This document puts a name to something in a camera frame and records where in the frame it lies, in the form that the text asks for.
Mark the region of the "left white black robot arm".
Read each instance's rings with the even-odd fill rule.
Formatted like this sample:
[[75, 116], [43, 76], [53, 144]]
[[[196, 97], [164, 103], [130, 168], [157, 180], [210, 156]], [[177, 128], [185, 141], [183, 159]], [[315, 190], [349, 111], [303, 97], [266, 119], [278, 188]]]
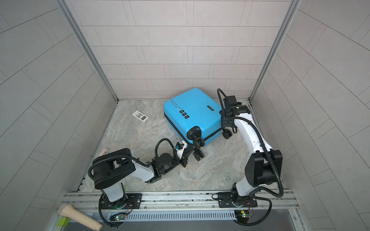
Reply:
[[133, 176], [146, 183], [155, 183], [178, 165], [186, 167], [192, 152], [195, 148], [185, 141], [173, 144], [168, 138], [157, 143], [151, 162], [144, 163], [135, 158], [129, 148], [112, 153], [103, 151], [93, 160], [88, 176], [94, 181], [95, 189], [101, 190], [109, 202], [114, 203], [127, 197], [120, 183], [125, 177]]

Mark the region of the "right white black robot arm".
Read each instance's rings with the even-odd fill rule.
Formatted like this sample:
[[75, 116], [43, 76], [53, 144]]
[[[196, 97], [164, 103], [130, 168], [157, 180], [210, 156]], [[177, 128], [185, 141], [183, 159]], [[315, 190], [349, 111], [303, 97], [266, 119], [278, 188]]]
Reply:
[[217, 90], [221, 105], [221, 126], [231, 128], [233, 133], [240, 132], [250, 151], [245, 166], [245, 176], [231, 189], [231, 201], [241, 207], [257, 197], [255, 194], [265, 191], [276, 198], [282, 198], [284, 189], [280, 178], [282, 154], [274, 150], [258, 130], [249, 108], [236, 100], [235, 96], [226, 96]]

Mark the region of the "blue suitcase with black lining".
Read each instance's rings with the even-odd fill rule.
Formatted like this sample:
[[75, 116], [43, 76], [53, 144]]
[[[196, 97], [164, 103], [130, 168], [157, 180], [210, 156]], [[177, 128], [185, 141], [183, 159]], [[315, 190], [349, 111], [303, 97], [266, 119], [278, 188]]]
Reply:
[[225, 139], [232, 132], [221, 123], [221, 106], [198, 88], [188, 90], [164, 103], [164, 115], [188, 148], [194, 150], [199, 161], [204, 158], [202, 147], [222, 135]]

